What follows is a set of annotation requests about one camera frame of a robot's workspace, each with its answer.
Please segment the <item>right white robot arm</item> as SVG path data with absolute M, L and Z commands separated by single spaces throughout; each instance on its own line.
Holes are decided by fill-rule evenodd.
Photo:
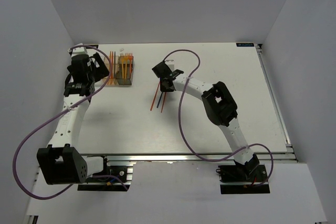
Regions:
M 199 81 L 184 74 L 182 70 L 171 70 L 164 62 L 158 63 L 152 68 L 154 74 L 160 80 L 162 91 L 181 91 L 178 105 L 178 126 L 181 137 L 187 148 L 199 159 L 207 162 L 220 162 L 220 159 L 206 159 L 196 153 L 187 142 L 182 129 L 181 109 L 185 94 L 189 94 L 202 101 L 208 119 L 219 127 L 232 150 L 235 169 L 231 176 L 245 182 L 250 181 L 256 175 L 259 159 L 248 146 L 248 143 L 240 129 L 237 113 L 237 104 L 223 82 L 215 84 Z

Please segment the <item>red-orange plastic fork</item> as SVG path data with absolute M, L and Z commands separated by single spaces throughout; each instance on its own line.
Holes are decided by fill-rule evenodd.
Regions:
M 132 67 L 133 67 L 133 53 L 128 54 L 128 61 L 129 61 L 129 79 L 131 78 L 132 75 Z

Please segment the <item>yellow-orange plastic fork bent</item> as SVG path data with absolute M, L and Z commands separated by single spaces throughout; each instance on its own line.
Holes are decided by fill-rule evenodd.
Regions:
M 122 78 L 125 79 L 127 70 L 127 59 L 123 54 L 120 54 L 120 60 L 121 60 Z

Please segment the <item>red-orange chopstick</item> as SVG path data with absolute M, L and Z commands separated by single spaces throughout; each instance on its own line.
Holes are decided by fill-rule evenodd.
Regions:
M 166 92 L 163 93 L 162 104 L 161 104 L 161 113 L 163 112 L 165 99 L 166 99 Z
M 159 87 L 160 87 L 160 82 L 158 82 L 158 84 L 157 84 L 156 91 L 154 93 L 154 97 L 153 97 L 153 100 L 152 100 L 152 103 L 151 103 L 150 111 L 153 110 L 154 103 L 156 101 L 156 97 L 157 97 L 157 93 L 158 93 Z

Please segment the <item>yellow-orange plastic knife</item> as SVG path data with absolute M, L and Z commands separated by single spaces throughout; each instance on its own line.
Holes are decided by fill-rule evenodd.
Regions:
M 113 84 L 113 51 L 110 51 L 110 79 L 108 84 L 111 86 Z

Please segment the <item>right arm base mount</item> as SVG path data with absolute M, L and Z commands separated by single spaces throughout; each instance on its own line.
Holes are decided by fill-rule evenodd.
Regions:
M 222 195 L 269 194 L 267 171 L 256 154 L 244 165 L 220 165 L 216 169 Z

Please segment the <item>blue plastic knife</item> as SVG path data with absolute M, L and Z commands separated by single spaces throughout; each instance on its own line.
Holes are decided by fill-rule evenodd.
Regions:
M 113 56 L 114 56 L 114 59 L 113 59 L 114 60 L 113 78 L 115 79 L 117 69 L 118 69 L 118 59 L 119 59 L 119 57 L 117 56 L 117 53 L 115 51 L 113 52 Z

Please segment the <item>yellow-orange plastic fork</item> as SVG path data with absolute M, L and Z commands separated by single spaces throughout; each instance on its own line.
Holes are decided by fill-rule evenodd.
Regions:
M 125 53 L 124 54 L 124 78 L 127 79 L 127 72 L 128 72 L 128 64 L 129 64 L 129 61 L 128 61 L 128 54 L 129 53 Z

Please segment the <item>red-orange plastic knife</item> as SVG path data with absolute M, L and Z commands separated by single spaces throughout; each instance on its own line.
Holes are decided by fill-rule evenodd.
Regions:
M 115 57 L 114 57 L 114 51 L 111 51 L 111 79 L 110 79 L 110 84 L 113 86 L 114 85 L 114 61 L 115 61 Z

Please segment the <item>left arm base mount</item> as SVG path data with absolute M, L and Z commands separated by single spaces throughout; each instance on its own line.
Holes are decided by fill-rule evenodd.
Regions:
M 114 164 L 103 157 L 103 170 L 87 178 L 86 182 L 79 184 L 77 191 L 98 192 L 126 192 L 130 188 L 130 166 Z

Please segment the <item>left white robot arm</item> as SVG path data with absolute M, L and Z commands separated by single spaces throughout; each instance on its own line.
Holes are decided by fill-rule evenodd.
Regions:
M 98 53 L 74 53 L 65 81 L 63 109 L 55 133 L 47 147 L 40 148 L 37 160 L 49 185 L 81 184 L 93 175 L 98 181 L 110 178 L 111 168 L 101 156 L 82 156 L 76 145 L 84 115 L 90 105 L 95 83 L 109 75 L 109 70 Z

